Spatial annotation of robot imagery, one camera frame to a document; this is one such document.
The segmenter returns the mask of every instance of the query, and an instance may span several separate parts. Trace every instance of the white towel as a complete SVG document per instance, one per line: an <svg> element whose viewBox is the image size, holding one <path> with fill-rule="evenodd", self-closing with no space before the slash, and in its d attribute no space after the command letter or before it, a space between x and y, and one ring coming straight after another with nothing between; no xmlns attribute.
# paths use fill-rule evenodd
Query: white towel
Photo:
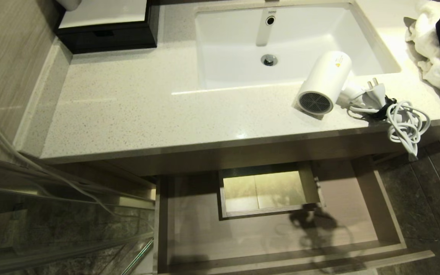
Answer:
<svg viewBox="0 0 440 275"><path fill-rule="evenodd" d="M422 79L440 89L440 45L435 32L435 23L440 19L440 2L420 0L417 12L420 15L410 26L405 40L413 41L415 50L427 57L427 61L417 63L422 69Z"/></svg>

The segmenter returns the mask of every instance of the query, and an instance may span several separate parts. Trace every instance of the sink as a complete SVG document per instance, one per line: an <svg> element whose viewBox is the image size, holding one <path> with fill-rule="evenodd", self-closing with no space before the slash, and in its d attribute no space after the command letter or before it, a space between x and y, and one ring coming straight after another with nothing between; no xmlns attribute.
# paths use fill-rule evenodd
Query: sink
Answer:
<svg viewBox="0 0 440 275"><path fill-rule="evenodd" d="M400 71L351 3L199 12L195 23L204 89L301 82L329 50L351 57L349 76Z"/></svg>

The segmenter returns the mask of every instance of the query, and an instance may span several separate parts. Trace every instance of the speckled quartz countertop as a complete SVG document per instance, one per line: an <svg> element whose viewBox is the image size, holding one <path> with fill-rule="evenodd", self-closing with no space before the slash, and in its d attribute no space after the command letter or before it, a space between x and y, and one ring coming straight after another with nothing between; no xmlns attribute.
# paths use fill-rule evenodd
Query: speckled quartz countertop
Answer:
<svg viewBox="0 0 440 275"><path fill-rule="evenodd" d="M322 120L292 107L300 83L202 91L194 14L319 0L236 0L162 6L156 49L75 55L40 158L53 163L103 160L344 133L382 131L335 106ZM440 92L419 78L405 42L413 0L357 4L401 67L374 75L387 95L412 101L440 120ZM371 78L356 77L360 85Z"/></svg>

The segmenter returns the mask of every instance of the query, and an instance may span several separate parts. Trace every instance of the power plug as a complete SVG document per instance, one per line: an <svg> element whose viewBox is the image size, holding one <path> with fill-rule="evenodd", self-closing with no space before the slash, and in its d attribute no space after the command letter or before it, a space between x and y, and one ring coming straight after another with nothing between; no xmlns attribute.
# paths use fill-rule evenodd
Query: power plug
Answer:
<svg viewBox="0 0 440 275"><path fill-rule="evenodd" d="M368 94L369 98L371 98L378 104L377 109L381 109L386 105L385 85L383 83L379 84L376 78L373 78L372 80L374 85L371 83L371 81L368 81L369 89L366 90L366 94Z"/></svg>

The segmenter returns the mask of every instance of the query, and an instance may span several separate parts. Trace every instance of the drain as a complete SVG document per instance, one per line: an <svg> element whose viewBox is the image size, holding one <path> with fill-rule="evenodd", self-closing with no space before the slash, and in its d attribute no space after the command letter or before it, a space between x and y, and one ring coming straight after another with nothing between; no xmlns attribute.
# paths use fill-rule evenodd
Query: drain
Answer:
<svg viewBox="0 0 440 275"><path fill-rule="evenodd" d="M274 65L278 64L278 59L276 58L276 56L274 56L272 54L264 54L260 58L260 61L266 66L274 66Z"/></svg>

